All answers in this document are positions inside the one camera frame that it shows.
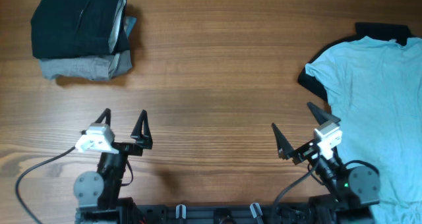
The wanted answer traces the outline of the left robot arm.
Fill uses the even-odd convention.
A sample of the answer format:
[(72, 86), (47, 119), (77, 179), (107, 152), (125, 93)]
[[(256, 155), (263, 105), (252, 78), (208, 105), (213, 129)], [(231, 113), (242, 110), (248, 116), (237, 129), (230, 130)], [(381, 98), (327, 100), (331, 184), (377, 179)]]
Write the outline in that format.
[(105, 109), (75, 145), (78, 152), (100, 152), (96, 171), (79, 175), (73, 186), (78, 207), (75, 223), (146, 223), (144, 214), (132, 198), (120, 198), (125, 171), (132, 172), (128, 157), (142, 156), (143, 150), (153, 146), (148, 126), (148, 114), (143, 110), (131, 133), (134, 142), (116, 142), (111, 130), (111, 110)]

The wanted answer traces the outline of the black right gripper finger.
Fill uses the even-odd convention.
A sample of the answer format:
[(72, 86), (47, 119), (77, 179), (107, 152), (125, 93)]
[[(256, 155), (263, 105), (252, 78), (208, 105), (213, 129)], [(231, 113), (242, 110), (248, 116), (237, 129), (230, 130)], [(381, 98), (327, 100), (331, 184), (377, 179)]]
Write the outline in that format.
[(287, 138), (282, 134), (281, 130), (276, 126), (275, 123), (272, 123), (271, 126), (276, 138), (279, 158), (290, 159), (294, 152), (292, 145), (288, 142)]
[(338, 125), (341, 121), (340, 118), (326, 112), (325, 110), (319, 108), (312, 102), (307, 102), (307, 107), (309, 108), (310, 112), (313, 114), (313, 117), (319, 125), (322, 125), (328, 121), (336, 123)]

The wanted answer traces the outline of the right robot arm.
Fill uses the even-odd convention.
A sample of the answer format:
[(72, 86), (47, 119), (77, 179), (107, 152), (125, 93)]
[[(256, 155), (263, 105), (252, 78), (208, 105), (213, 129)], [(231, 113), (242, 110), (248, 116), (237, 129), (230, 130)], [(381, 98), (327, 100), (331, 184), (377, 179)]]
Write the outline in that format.
[[(274, 199), (268, 217), (271, 223), (374, 223), (370, 207), (380, 202), (380, 171), (372, 164), (352, 160), (344, 163), (337, 153), (343, 132), (340, 118), (309, 102), (318, 123), (313, 139), (293, 148), (276, 124), (272, 130), (278, 156), (296, 165), (306, 161), (307, 172), (285, 187)], [(304, 204), (283, 203), (283, 197), (312, 177), (328, 193), (312, 196)]]

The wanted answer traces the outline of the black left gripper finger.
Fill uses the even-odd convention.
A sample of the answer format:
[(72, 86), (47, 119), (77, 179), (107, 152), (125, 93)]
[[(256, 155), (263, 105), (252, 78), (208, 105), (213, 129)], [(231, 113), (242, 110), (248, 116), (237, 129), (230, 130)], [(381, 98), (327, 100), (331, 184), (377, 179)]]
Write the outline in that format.
[(105, 123), (109, 126), (111, 124), (111, 109), (106, 108), (95, 120), (95, 123)]
[(135, 140), (135, 144), (143, 149), (152, 149), (153, 139), (148, 125), (148, 114), (146, 110), (142, 110), (131, 133), (131, 138)]

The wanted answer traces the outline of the light blue t-shirt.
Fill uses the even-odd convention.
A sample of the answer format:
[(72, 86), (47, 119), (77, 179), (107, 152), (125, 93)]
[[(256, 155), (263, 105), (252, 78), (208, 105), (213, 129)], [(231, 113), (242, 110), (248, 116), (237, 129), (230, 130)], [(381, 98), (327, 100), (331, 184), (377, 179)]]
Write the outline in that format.
[(339, 43), (305, 72), (324, 86), (341, 120), (341, 159), (366, 161), (380, 172), (377, 223), (420, 223), (421, 39)]

